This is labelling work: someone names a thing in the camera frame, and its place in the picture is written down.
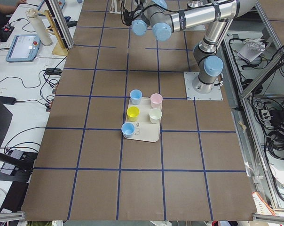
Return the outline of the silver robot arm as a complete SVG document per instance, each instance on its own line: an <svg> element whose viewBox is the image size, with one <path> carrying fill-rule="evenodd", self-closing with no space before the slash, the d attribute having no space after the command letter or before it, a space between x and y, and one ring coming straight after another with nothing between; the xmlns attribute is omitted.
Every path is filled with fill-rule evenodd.
<svg viewBox="0 0 284 226"><path fill-rule="evenodd" d="M124 22L133 32L143 36L151 27L158 41L166 41L174 32L207 24L203 39L194 48L194 58L200 72L193 80L193 89L208 94L223 70L223 62L215 54L233 19L249 12L256 4L254 0L190 0L186 9L172 11L164 0L152 0L149 4L138 1L134 11L124 11Z"/></svg>

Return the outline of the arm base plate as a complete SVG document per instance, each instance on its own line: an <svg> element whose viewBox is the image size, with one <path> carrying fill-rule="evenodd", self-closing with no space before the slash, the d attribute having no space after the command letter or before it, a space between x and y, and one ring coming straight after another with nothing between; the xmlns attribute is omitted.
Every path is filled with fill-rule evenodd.
<svg viewBox="0 0 284 226"><path fill-rule="evenodd" d="M221 85L218 78L213 84L203 84L199 72L183 72L186 97L188 100L222 101Z"/></svg>
<svg viewBox="0 0 284 226"><path fill-rule="evenodd" d="M180 31L186 31L186 32L205 32L206 28L204 24L199 24L196 26L188 26L186 25L185 29L182 29Z"/></svg>

